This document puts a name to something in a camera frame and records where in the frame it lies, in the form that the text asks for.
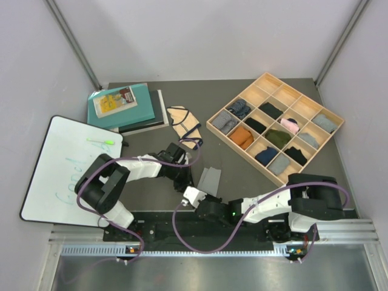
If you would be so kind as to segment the grey underwear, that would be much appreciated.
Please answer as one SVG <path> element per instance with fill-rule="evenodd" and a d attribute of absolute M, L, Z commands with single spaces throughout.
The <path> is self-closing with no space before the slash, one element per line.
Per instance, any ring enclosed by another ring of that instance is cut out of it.
<path fill-rule="evenodd" d="M 221 178 L 221 170 L 213 167 L 204 168 L 199 179 L 197 188 L 214 197 L 217 196 L 219 181 Z"/>

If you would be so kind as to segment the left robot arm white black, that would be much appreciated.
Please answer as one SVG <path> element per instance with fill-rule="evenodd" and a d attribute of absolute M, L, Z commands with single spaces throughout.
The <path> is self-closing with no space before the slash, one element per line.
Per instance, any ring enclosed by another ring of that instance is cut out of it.
<path fill-rule="evenodd" d="M 113 161 L 108 154 L 99 155 L 75 185 L 74 192 L 81 196 L 92 211 L 117 225 L 116 232 L 124 240 L 137 235 L 134 216 L 119 201 L 127 182 L 143 178 L 168 178 L 173 188 L 183 193 L 193 186 L 189 157 L 175 143 L 159 153 L 151 153 L 128 161 Z"/>

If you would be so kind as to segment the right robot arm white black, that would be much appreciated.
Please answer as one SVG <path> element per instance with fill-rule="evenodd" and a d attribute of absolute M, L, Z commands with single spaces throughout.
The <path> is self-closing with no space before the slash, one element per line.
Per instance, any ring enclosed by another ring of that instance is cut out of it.
<path fill-rule="evenodd" d="M 296 240 L 318 221 L 346 217 L 340 193 L 343 188 L 331 176 L 294 173 L 282 187 L 253 198 L 223 203 L 221 198 L 200 191 L 190 198 L 196 214 L 209 221 L 235 226 L 239 222 L 258 224 L 277 215 L 286 215 L 284 235 Z"/>

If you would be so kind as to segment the striped grey rolled garment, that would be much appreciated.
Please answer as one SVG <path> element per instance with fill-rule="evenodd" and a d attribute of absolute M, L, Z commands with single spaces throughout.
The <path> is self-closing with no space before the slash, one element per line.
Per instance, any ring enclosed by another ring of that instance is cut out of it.
<path fill-rule="evenodd" d="M 211 125 L 226 135 L 237 123 L 237 120 L 229 112 L 221 111 L 211 122 Z"/>

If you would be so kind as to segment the green marker pen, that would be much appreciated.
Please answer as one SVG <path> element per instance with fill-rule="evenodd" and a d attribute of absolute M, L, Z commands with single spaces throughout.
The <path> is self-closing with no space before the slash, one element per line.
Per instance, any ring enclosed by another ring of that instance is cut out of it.
<path fill-rule="evenodd" d="M 98 139 L 90 139 L 90 138 L 87 138 L 86 139 L 88 142 L 96 142 L 96 143 L 100 143 L 100 144 L 107 144 L 107 145 L 115 145 L 115 142 L 114 141 L 111 141 L 111 140 L 98 140 Z"/>

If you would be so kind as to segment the orange rolled garment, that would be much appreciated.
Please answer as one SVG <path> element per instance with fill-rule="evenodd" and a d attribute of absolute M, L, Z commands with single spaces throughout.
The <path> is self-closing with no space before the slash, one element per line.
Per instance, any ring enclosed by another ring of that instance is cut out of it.
<path fill-rule="evenodd" d="M 254 142 L 252 133 L 242 126 L 237 127 L 229 138 L 243 150 L 247 149 Z"/>

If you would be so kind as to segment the navy blue rolled garment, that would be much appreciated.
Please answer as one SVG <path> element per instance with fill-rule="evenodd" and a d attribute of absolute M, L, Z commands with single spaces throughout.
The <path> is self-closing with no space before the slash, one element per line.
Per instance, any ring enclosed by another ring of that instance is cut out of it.
<path fill-rule="evenodd" d="M 277 149 L 267 147 L 265 150 L 257 153 L 255 159 L 264 167 L 278 154 Z"/>

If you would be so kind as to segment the grey rolled garment bottom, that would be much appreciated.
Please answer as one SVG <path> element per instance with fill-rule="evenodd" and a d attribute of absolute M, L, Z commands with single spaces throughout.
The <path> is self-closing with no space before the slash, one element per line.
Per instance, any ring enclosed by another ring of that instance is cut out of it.
<path fill-rule="evenodd" d="M 290 165 L 290 159 L 285 155 L 278 155 L 268 166 L 268 170 L 274 175 L 279 176 Z"/>

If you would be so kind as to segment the teal book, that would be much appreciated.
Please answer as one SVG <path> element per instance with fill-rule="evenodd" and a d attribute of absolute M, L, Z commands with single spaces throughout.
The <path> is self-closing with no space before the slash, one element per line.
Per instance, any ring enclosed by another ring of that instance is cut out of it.
<path fill-rule="evenodd" d="M 114 129 L 155 117 L 146 83 L 93 92 L 87 100 L 87 123 Z"/>

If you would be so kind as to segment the navy patterned rolled garment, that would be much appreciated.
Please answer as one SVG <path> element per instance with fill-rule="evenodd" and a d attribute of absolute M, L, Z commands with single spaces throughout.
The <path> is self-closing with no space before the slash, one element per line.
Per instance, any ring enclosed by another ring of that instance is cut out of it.
<path fill-rule="evenodd" d="M 247 105 L 244 99 L 238 99 L 232 105 L 227 107 L 227 110 L 240 120 L 244 119 L 251 112 L 251 108 Z"/>

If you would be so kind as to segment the small illustrated paperback book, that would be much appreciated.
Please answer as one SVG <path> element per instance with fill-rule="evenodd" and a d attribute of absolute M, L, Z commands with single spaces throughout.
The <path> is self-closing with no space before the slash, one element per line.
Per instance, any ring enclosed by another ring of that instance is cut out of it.
<path fill-rule="evenodd" d="M 105 91 L 93 97 L 92 101 L 98 118 L 104 118 L 138 105 L 133 90 L 129 86 L 110 93 Z"/>

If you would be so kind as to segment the black rolled garment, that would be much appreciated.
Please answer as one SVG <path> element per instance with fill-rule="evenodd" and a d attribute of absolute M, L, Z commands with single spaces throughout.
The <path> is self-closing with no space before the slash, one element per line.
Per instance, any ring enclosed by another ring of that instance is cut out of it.
<path fill-rule="evenodd" d="M 265 114 L 270 116 L 272 119 L 278 119 L 282 114 L 283 111 L 276 108 L 273 104 L 266 102 L 258 107 L 261 111 L 263 111 Z"/>
<path fill-rule="evenodd" d="M 267 129 L 267 127 L 264 124 L 260 123 L 259 121 L 253 118 L 247 118 L 244 122 L 259 134 L 262 134 Z"/>
<path fill-rule="evenodd" d="M 286 149 L 284 153 L 301 166 L 304 166 L 307 163 L 307 158 L 303 155 L 302 151 L 300 149 L 295 148 L 294 146 Z"/>

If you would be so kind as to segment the black rolled garment lower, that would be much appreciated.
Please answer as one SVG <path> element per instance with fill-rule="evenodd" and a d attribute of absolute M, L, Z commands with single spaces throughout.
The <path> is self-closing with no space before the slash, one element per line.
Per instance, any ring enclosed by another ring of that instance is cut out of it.
<path fill-rule="evenodd" d="M 294 146 L 286 149 L 284 153 L 301 166 L 304 166 L 307 163 L 307 158 L 303 155 L 302 151 L 300 149 L 295 148 Z"/>

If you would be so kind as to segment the black rolled garment upper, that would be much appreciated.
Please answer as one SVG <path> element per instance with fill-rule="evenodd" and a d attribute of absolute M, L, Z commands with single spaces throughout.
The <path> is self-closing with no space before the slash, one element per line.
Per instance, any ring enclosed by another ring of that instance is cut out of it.
<path fill-rule="evenodd" d="M 265 114 L 270 116 L 272 119 L 278 119 L 282 114 L 283 111 L 276 108 L 273 104 L 266 102 L 258 107 L 261 111 L 263 111 Z"/>

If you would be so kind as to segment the whiteboard black frame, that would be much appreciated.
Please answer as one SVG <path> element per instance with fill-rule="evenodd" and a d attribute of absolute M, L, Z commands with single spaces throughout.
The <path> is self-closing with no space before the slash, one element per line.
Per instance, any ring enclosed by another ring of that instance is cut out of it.
<path fill-rule="evenodd" d="M 111 140 L 115 145 L 88 142 Z M 53 116 L 36 162 L 20 218 L 24 221 L 96 227 L 98 216 L 76 203 L 75 185 L 102 153 L 121 155 L 123 137 L 62 116 Z"/>

